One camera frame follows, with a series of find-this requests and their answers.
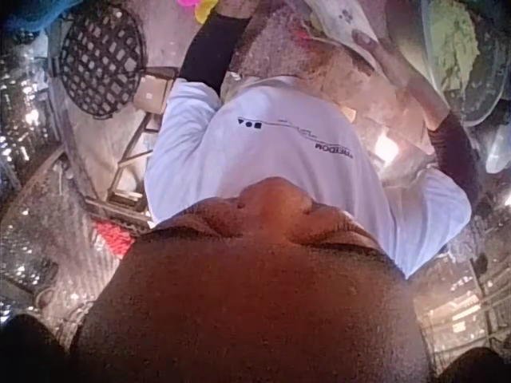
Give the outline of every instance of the shirt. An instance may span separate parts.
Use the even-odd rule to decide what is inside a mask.
[[[406,187],[384,188],[339,108],[287,77],[258,81],[224,105],[205,84],[178,79],[145,174],[154,222],[271,176],[353,215],[406,277],[471,215],[465,192],[434,168]]]

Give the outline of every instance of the shirt sleeve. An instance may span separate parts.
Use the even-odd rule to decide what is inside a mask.
[[[185,178],[181,173],[185,172],[219,108],[218,95],[206,84],[184,79],[174,83],[145,173],[145,192],[155,223],[160,222],[159,207],[167,205],[165,200],[169,198],[173,183]]]
[[[405,188],[385,192],[394,220],[389,256],[407,278],[459,234],[472,214],[466,193],[435,168],[421,172]]]

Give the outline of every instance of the red object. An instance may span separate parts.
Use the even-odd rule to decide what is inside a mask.
[[[108,221],[96,221],[97,232],[105,239],[110,250],[119,259],[123,259],[135,239],[129,231]]]

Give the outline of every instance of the brown box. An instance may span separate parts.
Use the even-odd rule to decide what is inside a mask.
[[[149,113],[162,114],[165,111],[168,92],[170,92],[173,82],[173,80],[146,74],[138,85],[133,105]]]

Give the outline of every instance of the black arm sleeve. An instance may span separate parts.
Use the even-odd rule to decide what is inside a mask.
[[[249,18],[229,18],[213,11],[188,47],[179,77],[203,82],[220,95],[236,43]]]
[[[477,202],[481,185],[477,161],[469,137],[452,113],[436,131],[428,131],[438,158],[438,167],[465,191],[472,207]]]

